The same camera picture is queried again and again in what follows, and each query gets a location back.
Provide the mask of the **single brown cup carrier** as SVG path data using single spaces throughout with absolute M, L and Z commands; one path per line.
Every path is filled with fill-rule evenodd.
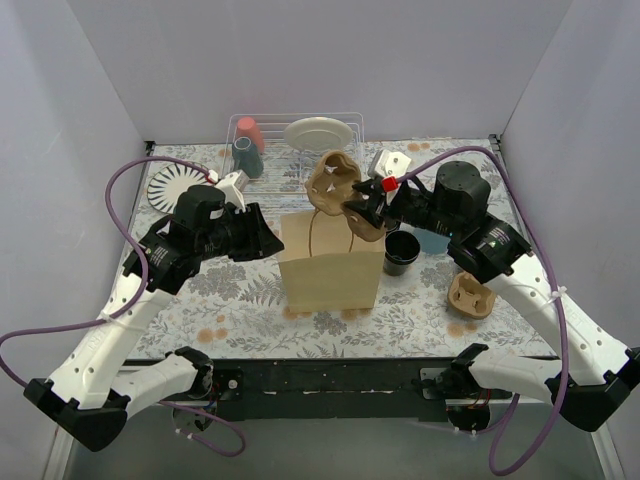
M 317 163 L 305 188 L 309 202 L 329 216 L 343 215 L 351 232 L 366 242 L 381 239 L 385 230 L 369 224 L 362 214 L 346 206 L 346 202 L 360 202 L 363 195 L 353 186 L 361 181 L 358 164 L 345 152 L 327 152 Z

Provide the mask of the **stack of black cups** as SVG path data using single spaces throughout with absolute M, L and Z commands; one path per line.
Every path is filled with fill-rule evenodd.
M 403 275 L 415 262 L 421 248 L 418 239 L 410 232 L 396 230 L 385 238 L 384 271 L 390 276 Z

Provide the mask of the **brown paper bag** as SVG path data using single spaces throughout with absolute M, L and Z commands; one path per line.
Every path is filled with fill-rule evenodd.
M 308 210 L 280 218 L 281 279 L 293 313 L 371 309 L 385 257 L 384 240 L 355 236 L 343 216 Z

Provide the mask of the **brown cardboard cup carriers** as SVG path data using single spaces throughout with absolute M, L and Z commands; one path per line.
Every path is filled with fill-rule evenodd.
M 496 297 L 495 292 L 468 272 L 457 274 L 447 293 L 449 306 L 462 316 L 474 320 L 485 319 L 492 313 Z

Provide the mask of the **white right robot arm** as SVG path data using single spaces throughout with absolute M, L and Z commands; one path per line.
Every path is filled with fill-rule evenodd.
M 474 343 L 437 377 L 424 381 L 431 393 L 475 397 L 502 390 L 547 404 L 562 402 L 573 426 L 598 430 L 639 384 L 639 351 L 597 325 L 551 275 L 531 245 L 488 211 L 489 183 L 464 161 L 441 165 L 433 190 L 395 178 L 353 186 L 342 205 L 352 231 L 368 239 L 387 221 L 448 238 L 454 263 L 510 304 L 556 352 L 555 360 L 502 355 Z

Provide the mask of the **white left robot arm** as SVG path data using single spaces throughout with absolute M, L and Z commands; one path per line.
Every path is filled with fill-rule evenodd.
M 32 379 L 25 397 L 93 452 L 107 447 L 127 420 L 177 394 L 193 400 L 210 395 L 213 362 L 182 347 L 129 375 L 120 372 L 154 318 L 198 274 L 203 262 L 268 258 L 283 243 L 260 207 L 237 207 L 211 186 L 182 193 L 174 212 L 152 224 L 123 264 L 97 325 L 48 377 Z

